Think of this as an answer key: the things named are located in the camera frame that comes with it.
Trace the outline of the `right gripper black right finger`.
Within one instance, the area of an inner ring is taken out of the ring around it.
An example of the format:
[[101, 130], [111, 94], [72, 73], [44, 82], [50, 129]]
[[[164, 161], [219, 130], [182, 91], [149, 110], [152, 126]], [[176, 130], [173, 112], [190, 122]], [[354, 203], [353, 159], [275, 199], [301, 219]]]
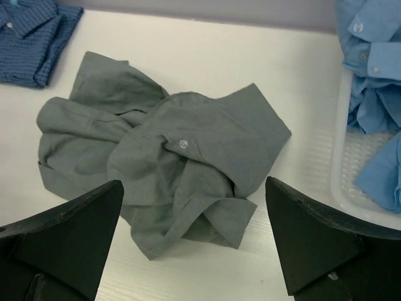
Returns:
[[400, 300], [400, 231], [316, 201], [274, 177], [266, 205], [295, 300]]

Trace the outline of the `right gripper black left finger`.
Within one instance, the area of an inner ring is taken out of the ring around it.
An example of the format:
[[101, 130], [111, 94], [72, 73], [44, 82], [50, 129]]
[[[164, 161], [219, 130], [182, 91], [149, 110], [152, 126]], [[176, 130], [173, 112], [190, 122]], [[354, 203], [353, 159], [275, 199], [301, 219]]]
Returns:
[[1, 227], [1, 300], [95, 300], [122, 207], [110, 181]]

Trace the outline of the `grey long sleeve shirt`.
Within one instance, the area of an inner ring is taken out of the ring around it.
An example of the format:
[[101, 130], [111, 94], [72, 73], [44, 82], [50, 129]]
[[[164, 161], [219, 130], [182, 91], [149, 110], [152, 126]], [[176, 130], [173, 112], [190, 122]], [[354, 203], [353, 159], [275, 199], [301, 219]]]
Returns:
[[73, 199], [123, 184], [121, 217], [153, 260], [180, 239], [239, 248], [291, 131], [255, 84], [221, 98], [169, 94], [127, 61], [87, 52], [68, 98], [36, 119], [44, 187]]

